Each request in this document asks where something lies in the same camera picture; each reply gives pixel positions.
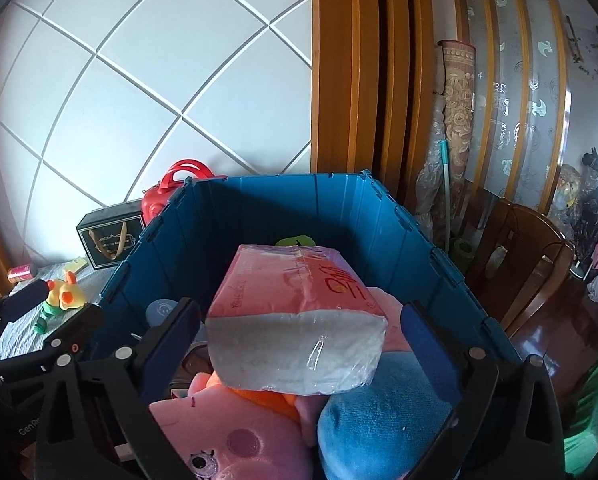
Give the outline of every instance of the chair backrest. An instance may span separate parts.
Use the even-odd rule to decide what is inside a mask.
[[[486,266],[499,246],[506,256],[487,279]],[[510,337],[561,286],[574,254],[574,245],[544,215],[502,198],[490,213],[465,282]]]

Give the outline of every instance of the orange plush toy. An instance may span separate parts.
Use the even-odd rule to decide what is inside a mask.
[[[45,334],[49,319],[70,308],[80,308],[88,302],[86,293],[77,285],[77,277],[70,270],[65,273],[65,281],[48,280],[47,283],[50,292],[42,305],[41,315],[34,323],[34,331],[38,334]]]

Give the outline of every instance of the rope handle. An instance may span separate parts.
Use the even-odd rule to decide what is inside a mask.
[[[115,253],[111,253],[103,246],[101,240],[99,240],[99,238],[96,236],[95,232],[92,229],[88,231],[88,235],[90,236],[90,239],[95,243],[96,248],[101,252],[101,254],[103,254],[103,256],[105,256],[108,260],[115,260],[119,256],[121,256],[122,252],[124,252],[125,235],[127,234],[127,232],[128,224],[124,222],[124,224],[121,226],[121,234],[119,235],[119,245],[116,248]]]

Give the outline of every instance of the mop handle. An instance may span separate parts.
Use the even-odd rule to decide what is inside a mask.
[[[444,164],[445,186],[445,254],[450,254],[450,168],[447,139],[439,142],[441,148],[441,162]]]

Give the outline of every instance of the red bag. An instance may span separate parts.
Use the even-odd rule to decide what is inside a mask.
[[[172,164],[160,182],[156,186],[152,186],[143,195],[143,200],[141,200],[141,212],[143,213],[143,221],[146,225],[163,211],[170,196],[178,188],[183,186],[184,182],[182,180],[172,180],[177,171],[189,171],[198,179],[215,176],[205,164],[192,158],[185,158],[184,160]]]

